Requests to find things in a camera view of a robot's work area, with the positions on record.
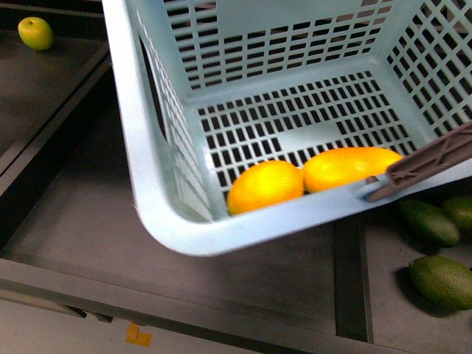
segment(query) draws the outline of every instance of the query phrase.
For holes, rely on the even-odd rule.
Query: orange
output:
[[[229,213],[239,214],[303,195],[302,171],[290,162],[266,161],[256,164],[236,179],[229,191]]]

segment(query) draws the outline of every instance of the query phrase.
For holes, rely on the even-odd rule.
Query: orange tag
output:
[[[139,327],[136,323],[131,322],[128,332],[126,332],[127,343],[142,345],[143,347],[149,347],[150,341],[153,339],[153,335],[150,333],[139,332]]]

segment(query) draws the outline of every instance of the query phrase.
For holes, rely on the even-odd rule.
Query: avocado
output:
[[[472,308],[472,271],[441,256],[410,262],[409,273],[418,291],[435,304],[450,310]]]
[[[459,230],[472,229],[472,195],[451,197],[441,207]]]
[[[398,203],[398,209],[411,231],[424,243],[454,247],[460,241],[458,228],[437,206],[407,199]]]

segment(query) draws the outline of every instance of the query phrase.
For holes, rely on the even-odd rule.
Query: basket grid holes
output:
[[[402,154],[416,149],[370,72],[271,91],[198,110],[223,194],[253,164],[270,159],[301,167],[324,150],[384,146]],[[339,139],[287,150],[287,132],[335,123]]]
[[[187,78],[196,90],[367,53],[392,8],[390,1],[364,0],[357,13],[228,38],[219,37],[214,1],[166,5]]]
[[[387,58],[437,136],[472,118],[471,19],[463,1],[426,1]]]

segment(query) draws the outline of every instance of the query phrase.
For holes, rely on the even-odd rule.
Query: yellow fruit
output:
[[[341,147],[314,156],[305,163],[305,189],[319,192],[385,173],[402,156],[382,147]]]
[[[228,194],[229,213],[239,214],[303,195],[302,171],[290,162],[267,161],[250,167]]]

